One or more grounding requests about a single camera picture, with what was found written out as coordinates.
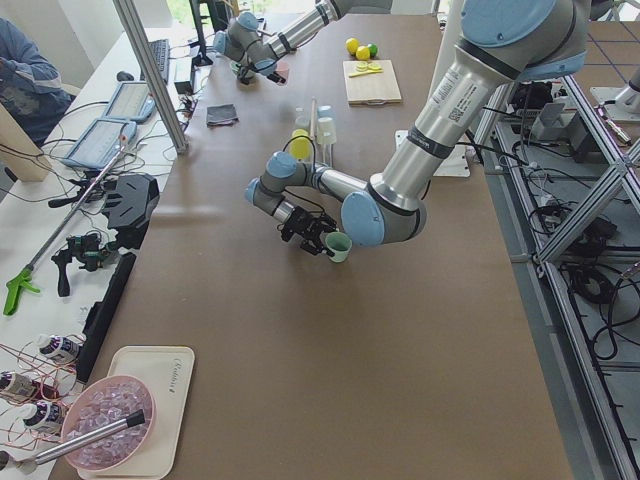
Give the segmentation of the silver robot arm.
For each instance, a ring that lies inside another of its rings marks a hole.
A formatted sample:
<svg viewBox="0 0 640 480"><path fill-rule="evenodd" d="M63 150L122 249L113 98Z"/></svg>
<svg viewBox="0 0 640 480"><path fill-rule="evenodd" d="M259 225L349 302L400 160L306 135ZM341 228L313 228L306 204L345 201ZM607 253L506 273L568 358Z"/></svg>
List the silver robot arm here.
<svg viewBox="0 0 640 480"><path fill-rule="evenodd" d="M588 1L464 2L454 59L382 172L363 181L276 152L247 186L246 200L289 232L307 214L285 199L285 189L312 187L341 201L343 230L356 245L415 237L427 218L420 192L494 91L583 66L590 10Z"/></svg>
<svg viewBox="0 0 640 480"><path fill-rule="evenodd" d="M213 50L235 63L236 78L243 84L248 84L255 74L284 84L285 78L276 72L278 62L325 26L348 13L390 13L392 4L392 1L316 1L313 9L273 34L260 33L257 17L242 12L230 20L226 30L215 33Z"/></svg>

